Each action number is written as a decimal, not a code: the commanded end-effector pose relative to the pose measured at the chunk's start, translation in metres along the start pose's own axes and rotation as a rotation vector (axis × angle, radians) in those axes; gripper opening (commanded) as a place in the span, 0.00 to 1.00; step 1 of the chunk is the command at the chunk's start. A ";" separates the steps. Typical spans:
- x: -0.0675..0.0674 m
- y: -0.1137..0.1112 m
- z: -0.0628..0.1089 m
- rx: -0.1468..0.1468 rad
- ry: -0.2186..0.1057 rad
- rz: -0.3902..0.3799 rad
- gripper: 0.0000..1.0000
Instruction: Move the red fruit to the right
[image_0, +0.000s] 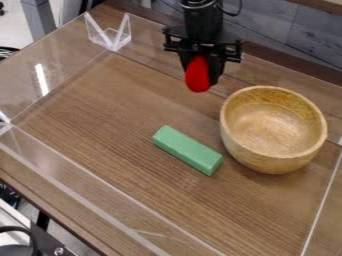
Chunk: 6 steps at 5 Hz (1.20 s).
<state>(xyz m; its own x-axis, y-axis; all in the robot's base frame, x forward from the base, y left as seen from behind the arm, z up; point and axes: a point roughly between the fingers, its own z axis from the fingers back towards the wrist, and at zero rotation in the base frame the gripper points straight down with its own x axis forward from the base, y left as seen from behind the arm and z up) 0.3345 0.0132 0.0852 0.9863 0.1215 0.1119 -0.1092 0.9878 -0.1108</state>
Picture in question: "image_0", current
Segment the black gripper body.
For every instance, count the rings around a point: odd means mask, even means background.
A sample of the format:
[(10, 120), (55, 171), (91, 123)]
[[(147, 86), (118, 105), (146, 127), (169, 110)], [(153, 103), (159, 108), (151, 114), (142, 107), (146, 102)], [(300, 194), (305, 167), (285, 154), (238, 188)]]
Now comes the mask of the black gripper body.
[(183, 26), (166, 26), (162, 29), (165, 35), (163, 48), (175, 52), (179, 56), (182, 51), (191, 52), (195, 56), (218, 54), (225, 61), (242, 61), (244, 40), (225, 28), (222, 28), (212, 39), (195, 39), (190, 37)]

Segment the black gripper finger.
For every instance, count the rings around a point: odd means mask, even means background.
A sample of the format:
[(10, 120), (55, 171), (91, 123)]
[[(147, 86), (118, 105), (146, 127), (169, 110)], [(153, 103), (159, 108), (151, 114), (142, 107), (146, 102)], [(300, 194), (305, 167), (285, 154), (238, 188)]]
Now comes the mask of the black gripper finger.
[(179, 53), (179, 59), (181, 59), (183, 71), (187, 71), (189, 64), (191, 63), (191, 61), (194, 59), (194, 54), (191, 52), (182, 51)]
[(225, 71), (225, 59), (218, 54), (208, 56), (209, 76), (212, 85), (218, 84), (218, 80)]

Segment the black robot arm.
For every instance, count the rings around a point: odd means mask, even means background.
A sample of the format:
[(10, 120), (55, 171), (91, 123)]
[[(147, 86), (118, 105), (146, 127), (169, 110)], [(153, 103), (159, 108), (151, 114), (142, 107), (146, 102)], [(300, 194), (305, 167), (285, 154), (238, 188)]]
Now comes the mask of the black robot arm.
[(181, 0), (183, 24), (166, 26), (163, 49), (179, 56), (185, 83), (193, 92), (206, 92), (225, 71), (228, 62), (242, 61), (244, 41), (225, 29), (222, 0)]

